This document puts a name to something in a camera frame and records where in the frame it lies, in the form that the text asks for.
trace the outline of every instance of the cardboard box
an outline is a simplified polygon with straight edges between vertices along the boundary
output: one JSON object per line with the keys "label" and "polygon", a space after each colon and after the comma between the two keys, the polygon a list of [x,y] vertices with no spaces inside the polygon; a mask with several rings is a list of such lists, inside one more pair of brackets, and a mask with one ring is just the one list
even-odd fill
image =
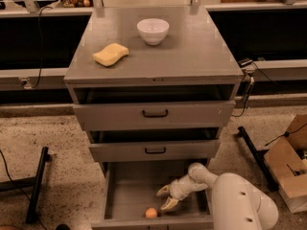
{"label": "cardboard box", "polygon": [[265,154],[265,162],[279,184],[279,193],[292,213],[307,211],[307,166],[297,154],[307,150],[305,124],[307,115],[296,115],[286,130],[289,137],[279,138]]}

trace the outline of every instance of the orange ball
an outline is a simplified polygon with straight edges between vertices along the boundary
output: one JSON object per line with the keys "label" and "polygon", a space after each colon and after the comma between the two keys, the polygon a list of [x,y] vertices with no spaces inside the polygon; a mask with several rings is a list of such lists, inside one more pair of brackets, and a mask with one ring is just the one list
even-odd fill
{"label": "orange ball", "polygon": [[145,212],[145,217],[147,219],[155,219],[157,218],[157,211],[155,208],[148,208]]}

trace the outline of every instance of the cabinet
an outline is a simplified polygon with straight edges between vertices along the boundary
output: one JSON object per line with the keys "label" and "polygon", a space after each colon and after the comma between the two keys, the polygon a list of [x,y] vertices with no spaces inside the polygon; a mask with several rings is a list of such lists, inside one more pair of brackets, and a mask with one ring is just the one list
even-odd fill
{"label": "cabinet", "polygon": [[[136,24],[167,20],[170,32],[147,45]],[[117,42],[130,54],[110,68],[92,54]],[[144,218],[166,198],[156,192],[215,156],[242,73],[205,7],[105,8],[93,13],[65,76],[94,160],[106,177],[101,222],[93,229],[212,229],[205,192]]]}

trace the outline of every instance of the black metal stand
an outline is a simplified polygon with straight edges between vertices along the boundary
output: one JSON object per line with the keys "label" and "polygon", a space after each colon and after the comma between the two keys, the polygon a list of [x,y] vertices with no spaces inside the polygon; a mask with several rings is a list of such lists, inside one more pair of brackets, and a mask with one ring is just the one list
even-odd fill
{"label": "black metal stand", "polygon": [[24,179],[15,180],[12,184],[10,181],[0,183],[0,192],[6,192],[9,190],[13,190],[16,188],[26,188],[26,187],[33,187],[32,195],[30,198],[28,214],[26,218],[26,223],[34,223],[37,220],[36,214],[36,206],[38,202],[39,192],[42,177],[44,175],[44,169],[46,162],[50,161],[50,155],[48,154],[48,148],[42,148],[39,164],[36,172],[35,177],[29,177]]}
{"label": "black metal stand", "polygon": [[269,183],[269,189],[274,192],[279,189],[278,184],[275,182],[275,180],[272,178],[272,175],[267,168],[266,164],[264,163],[264,156],[262,151],[258,151],[256,147],[251,142],[246,130],[239,126],[239,137],[243,137],[245,142],[247,143],[249,150],[251,151],[253,157],[255,158],[259,168],[261,169],[263,175],[266,177],[268,183]]}

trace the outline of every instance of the drawer front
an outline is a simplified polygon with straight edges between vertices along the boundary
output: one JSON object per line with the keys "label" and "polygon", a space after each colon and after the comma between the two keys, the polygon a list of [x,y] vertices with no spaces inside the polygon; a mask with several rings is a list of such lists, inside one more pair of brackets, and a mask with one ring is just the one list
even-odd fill
{"label": "drawer front", "polygon": [[233,101],[203,103],[75,104],[81,127],[89,130],[223,127]]}
{"label": "drawer front", "polygon": [[206,192],[190,194],[173,209],[145,218],[148,207],[159,209],[166,198],[156,196],[161,186],[186,174],[191,162],[141,161],[108,163],[103,196],[103,216],[93,229],[190,230],[213,229]]}
{"label": "drawer front", "polygon": [[202,159],[215,156],[218,140],[92,144],[96,162]]}

